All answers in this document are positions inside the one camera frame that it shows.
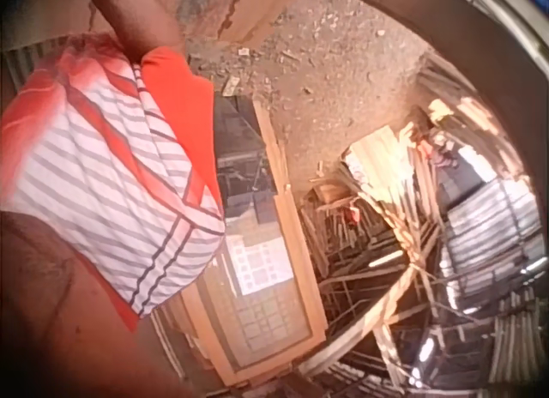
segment debris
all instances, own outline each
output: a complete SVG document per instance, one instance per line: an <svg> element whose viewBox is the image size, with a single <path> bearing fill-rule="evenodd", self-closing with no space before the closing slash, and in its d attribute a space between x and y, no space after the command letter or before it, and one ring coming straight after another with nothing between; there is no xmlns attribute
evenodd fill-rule
<svg viewBox="0 0 549 398"><path fill-rule="evenodd" d="M324 161L323 160L318 161L317 176L319 178L324 178Z"/></svg>
<svg viewBox="0 0 549 398"><path fill-rule="evenodd" d="M293 59L294 61L301 62L301 59L297 55L294 55L291 51L282 51L282 55L285 57L289 57L290 59Z"/></svg>
<svg viewBox="0 0 549 398"><path fill-rule="evenodd" d="M238 84L240 83L240 78L238 76L229 76L225 86L223 87L223 96L233 96Z"/></svg>

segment dark skin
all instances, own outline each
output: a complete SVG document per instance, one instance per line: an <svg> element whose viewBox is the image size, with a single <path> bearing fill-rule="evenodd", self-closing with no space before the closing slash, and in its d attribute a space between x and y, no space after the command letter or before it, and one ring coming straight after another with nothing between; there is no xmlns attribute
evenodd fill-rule
<svg viewBox="0 0 549 398"><path fill-rule="evenodd" d="M133 61L159 46L183 50L178 23L160 0L93 2ZM3 374L17 396L194 396L136 342L49 226L2 213L1 227Z"/></svg>

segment dirt ground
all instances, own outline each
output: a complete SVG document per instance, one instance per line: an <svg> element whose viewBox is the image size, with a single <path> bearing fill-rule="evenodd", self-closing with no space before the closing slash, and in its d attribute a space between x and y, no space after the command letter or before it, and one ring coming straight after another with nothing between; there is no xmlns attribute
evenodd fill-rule
<svg viewBox="0 0 549 398"><path fill-rule="evenodd" d="M285 143L296 195L320 160L325 171L352 142L409 111L408 92L428 44L358 0L294 0L258 50L193 39L191 68L221 90L263 97Z"/></svg>

